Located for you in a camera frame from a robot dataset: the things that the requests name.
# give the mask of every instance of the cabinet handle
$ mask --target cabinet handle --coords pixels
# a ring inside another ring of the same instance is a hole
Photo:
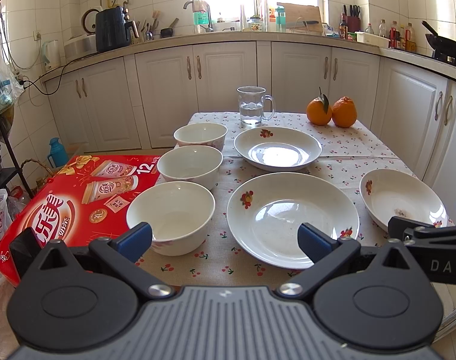
[[[191,79],[191,61],[189,60],[189,56],[186,57],[186,62],[188,64],[188,78]]]
[[[336,76],[338,75],[338,59],[334,59],[334,76],[333,81],[336,81]]]
[[[85,97],[88,97],[88,95],[86,94],[86,90],[85,90],[85,79],[81,79],[81,88],[83,89],[83,93],[85,94]]]
[[[441,101],[442,98],[443,98],[443,92],[441,91],[441,92],[440,92],[440,96],[438,97],[438,101],[436,102],[436,107],[435,107],[435,120],[438,120],[438,117],[440,116],[440,115],[438,114],[437,110],[438,110],[438,107],[439,107],[439,105],[440,105],[440,101]]]
[[[329,61],[329,58],[325,57],[325,59],[324,59],[324,79],[326,79],[328,77],[328,61]]]
[[[198,78],[201,79],[201,61],[200,56],[197,57],[198,60]]]
[[[75,80],[75,82],[76,82],[76,93],[78,93],[78,96],[81,98],[81,93],[78,89],[78,80]]]
[[[453,103],[453,96],[449,97],[448,105],[446,106],[446,117],[444,118],[444,125],[448,125],[448,112],[449,112],[449,107],[451,107],[451,104]]]

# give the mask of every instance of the black air fryer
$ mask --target black air fryer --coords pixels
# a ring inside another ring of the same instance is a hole
[[[131,44],[130,28],[133,28],[135,37],[138,30],[134,21],[127,21],[128,9],[115,7],[97,13],[95,33],[97,36],[97,52],[115,50]]]

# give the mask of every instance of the silver bolt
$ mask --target silver bolt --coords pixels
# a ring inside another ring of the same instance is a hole
[[[164,298],[173,292],[170,286],[166,284],[153,284],[148,288],[148,294],[156,298]]]
[[[301,294],[303,292],[303,287],[301,287],[298,283],[284,283],[281,284],[279,291],[283,295],[293,296]]]

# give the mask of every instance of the white cabinet door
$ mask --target white cabinet door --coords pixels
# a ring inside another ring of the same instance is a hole
[[[329,101],[337,102],[343,96],[354,101],[358,120],[370,128],[376,100],[380,57],[359,51],[333,48],[331,57]]]
[[[123,58],[85,67],[79,74],[98,149],[140,149]]]
[[[451,82],[443,109],[442,130],[423,181],[440,197],[449,217],[456,224],[456,83],[454,82]],[[448,122],[445,125],[446,111],[448,111]]]
[[[59,77],[48,81],[47,93],[54,92],[58,83]],[[49,102],[65,147],[86,144],[87,152],[95,152],[98,146],[86,111],[85,98],[82,96],[81,80],[78,71],[74,71],[61,77],[59,89],[49,96]]]
[[[311,100],[328,96],[331,47],[272,42],[272,89],[279,112],[306,113]]]
[[[136,54],[151,147],[173,147],[173,133],[198,112],[193,47]]]
[[[257,86],[256,42],[193,46],[200,112],[239,111],[236,89]]]
[[[382,71],[371,131],[422,179],[440,128],[448,79],[390,59]]]

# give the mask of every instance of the glass of water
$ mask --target glass of water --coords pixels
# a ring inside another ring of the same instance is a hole
[[[264,101],[271,101],[272,112],[268,117],[264,116]],[[243,124],[256,126],[262,120],[270,120],[274,116],[274,100],[266,94],[266,89],[258,86],[243,86],[238,88],[239,116]]]

